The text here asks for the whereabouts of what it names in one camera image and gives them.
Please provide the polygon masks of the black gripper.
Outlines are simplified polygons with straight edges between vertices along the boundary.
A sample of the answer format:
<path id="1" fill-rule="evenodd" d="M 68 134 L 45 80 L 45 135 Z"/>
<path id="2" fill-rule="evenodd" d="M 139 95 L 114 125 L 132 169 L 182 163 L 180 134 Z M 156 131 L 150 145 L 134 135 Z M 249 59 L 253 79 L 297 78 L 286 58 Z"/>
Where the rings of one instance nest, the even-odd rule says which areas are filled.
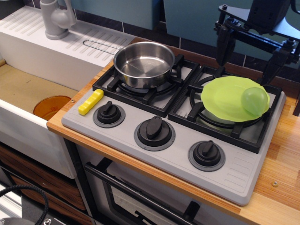
<path id="1" fill-rule="evenodd" d="M 286 14 L 291 9 L 300 12 L 298 4 L 252 4 L 250 9 L 219 6 L 220 16 L 215 22 L 219 66 L 229 62 L 236 40 L 272 53 L 260 84 L 267 85 L 282 68 L 300 60 L 300 31 L 290 25 Z"/>

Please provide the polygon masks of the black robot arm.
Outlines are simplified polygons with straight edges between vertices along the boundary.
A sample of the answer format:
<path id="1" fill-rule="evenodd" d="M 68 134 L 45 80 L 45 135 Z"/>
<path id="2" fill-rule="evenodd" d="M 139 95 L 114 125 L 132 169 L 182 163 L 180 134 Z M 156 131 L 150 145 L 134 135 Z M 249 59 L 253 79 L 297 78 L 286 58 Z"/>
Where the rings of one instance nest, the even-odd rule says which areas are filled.
<path id="1" fill-rule="evenodd" d="M 254 0 L 250 9 L 219 6 L 220 16 L 215 23 L 217 57 L 224 66 L 235 49 L 236 41 L 271 53 L 260 81 L 270 84 L 284 65 L 300 60 L 300 32 L 286 20 L 288 9 L 299 14 L 294 0 Z"/>

